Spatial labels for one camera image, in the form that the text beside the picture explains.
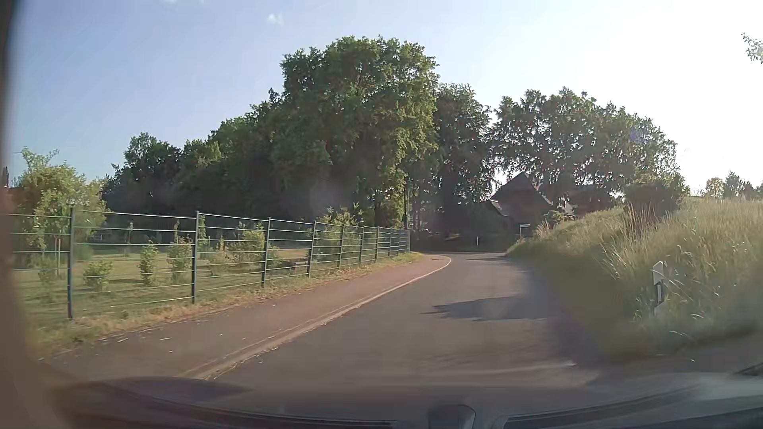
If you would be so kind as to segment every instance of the curved road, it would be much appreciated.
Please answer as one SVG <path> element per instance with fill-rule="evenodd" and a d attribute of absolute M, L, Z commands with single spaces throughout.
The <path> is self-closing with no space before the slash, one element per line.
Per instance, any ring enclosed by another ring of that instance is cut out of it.
<path fill-rule="evenodd" d="M 250 387 L 474 382 L 572 386 L 597 353 L 549 287 L 500 253 L 445 269 L 282 344 L 217 379 Z"/>

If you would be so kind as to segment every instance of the car hood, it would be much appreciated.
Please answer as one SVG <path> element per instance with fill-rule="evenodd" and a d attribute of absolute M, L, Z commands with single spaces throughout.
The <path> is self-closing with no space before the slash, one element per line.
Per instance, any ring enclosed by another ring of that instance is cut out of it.
<path fill-rule="evenodd" d="M 722 411 L 731 403 L 738 409 L 759 408 L 763 404 L 763 379 L 678 373 L 590 382 L 569 389 L 469 382 L 248 389 L 214 381 L 146 377 L 80 383 L 57 390 L 56 397 L 61 407 L 80 413 L 135 419 L 141 410 L 153 410 L 175 423 L 178 415 L 188 417 L 193 414 L 191 411 L 209 412 L 213 416 L 232 413 L 337 421 L 426 422 L 427 412 L 435 407 L 463 404 L 475 410 L 476 427 L 491 427 L 498 421 L 537 418 L 569 422 L 570 416 L 579 422 L 596 421 L 639 413 L 648 415 L 670 407 L 674 409 L 672 415 L 689 412 L 689 408 L 692 415 L 697 410 L 700 414 Z M 702 402 L 705 406 L 699 408 L 685 406 Z"/>

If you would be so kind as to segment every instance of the cloud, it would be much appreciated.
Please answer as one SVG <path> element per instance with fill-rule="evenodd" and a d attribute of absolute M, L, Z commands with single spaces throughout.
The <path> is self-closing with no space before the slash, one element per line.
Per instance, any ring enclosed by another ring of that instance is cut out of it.
<path fill-rule="evenodd" d="M 283 25 L 284 15 L 281 12 L 268 15 L 268 24 Z"/>

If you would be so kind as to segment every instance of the grassy embankment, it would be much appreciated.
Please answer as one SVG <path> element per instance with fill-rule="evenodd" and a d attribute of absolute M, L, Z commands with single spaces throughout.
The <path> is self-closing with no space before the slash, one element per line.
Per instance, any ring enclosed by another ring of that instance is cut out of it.
<path fill-rule="evenodd" d="M 288 255 L 288 252 L 289 250 L 283 250 L 282 255 Z M 133 290 L 134 283 L 139 281 L 140 272 L 137 270 L 133 260 L 125 258 L 126 260 L 129 260 L 129 262 L 126 261 L 125 264 L 115 264 L 111 276 L 117 278 L 127 277 L 130 280 L 130 284 L 125 286 L 119 282 L 112 281 L 113 283 L 111 284 L 111 287 L 113 289 L 110 293 L 92 296 L 83 293 L 81 297 L 76 297 L 81 298 L 83 301 L 98 299 L 98 304 L 100 304 L 101 307 L 100 311 L 93 311 L 92 314 L 89 314 L 87 311 L 81 311 L 79 313 L 83 315 L 76 317 L 72 321 L 66 320 L 65 313 L 57 314 L 60 313 L 61 310 L 57 311 L 56 314 L 48 314 L 44 311 L 40 311 L 39 306 L 35 305 L 35 301 L 27 296 L 27 293 L 25 293 L 26 291 L 24 291 L 24 289 L 26 289 L 25 283 L 36 280 L 29 273 L 19 273 L 20 276 L 16 281 L 18 284 L 17 288 L 20 289 L 19 292 L 22 305 L 27 310 L 27 325 L 30 328 L 30 341 L 41 356 L 46 356 L 56 351 L 70 348 L 77 343 L 90 342 L 103 336 L 118 334 L 125 331 L 134 331 L 142 327 L 163 322 L 178 321 L 185 318 L 195 317 L 200 314 L 219 311 L 234 305 L 256 304 L 285 295 L 305 292 L 328 282 L 366 276 L 378 269 L 388 266 L 399 266 L 412 263 L 419 257 L 420 253 L 403 253 L 399 256 L 380 259 L 377 263 L 370 263 L 363 266 L 342 266 L 340 269 L 324 270 L 320 273 L 316 273 L 312 278 L 306 276 L 295 276 L 284 279 L 275 278 L 273 280 L 269 279 L 264 287 L 260 284 L 248 285 L 241 288 L 203 292 L 199 295 L 197 299 L 198 304 L 196 305 L 191 305 L 189 300 L 183 300 L 167 302 L 164 303 L 164 305 L 136 305 L 129 307 L 129 311 L 124 309 L 105 311 L 108 307 L 105 307 L 104 304 L 111 303 L 111 301 L 107 300 L 112 300 L 114 302 L 125 302 L 128 299 L 149 301 L 149 298 L 166 298 L 166 294 L 168 293 L 165 292 L 165 289 L 157 289 L 156 293 L 162 295 L 147 296 L 145 291 L 138 291 L 141 292 L 140 294 L 135 292 Z M 160 263 L 159 268 L 164 270 L 170 269 L 164 263 Z M 247 282 L 245 279 L 242 280 L 240 276 L 234 277 L 235 280 L 230 277 L 206 280 L 206 278 L 203 277 L 204 274 L 201 274 L 199 279 L 200 285 L 204 288 L 210 286 L 220 287 L 218 285 L 220 282 L 233 282 L 233 284 L 235 284 L 235 282 Z M 166 276 L 166 281 L 169 282 L 169 275 Z M 126 287 L 126 292 L 120 293 L 120 286 Z M 77 301 L 77 303 L 80 304 L 77 308 L 84 307 L 84 302 Z"/>
<path fill-rule="evenodd" d="M 540 228 L 507 255 L 542 267 L 616 360 L 674 353 L 763 321 L 763 202 L 692 198 L 646 226 L 615 208 Z M 668 313 L 656 318 L 651 270 L 659 260 L 668 267 Z"/>

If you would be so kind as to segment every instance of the windshield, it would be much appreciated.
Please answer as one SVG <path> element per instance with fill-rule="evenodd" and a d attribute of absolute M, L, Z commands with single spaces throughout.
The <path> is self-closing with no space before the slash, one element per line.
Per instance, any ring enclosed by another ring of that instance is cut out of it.
<path fill-rule="evenodd" d="M 19 2 L 30 354 L 286 395 L 759 364 L 761 13 Z"/>

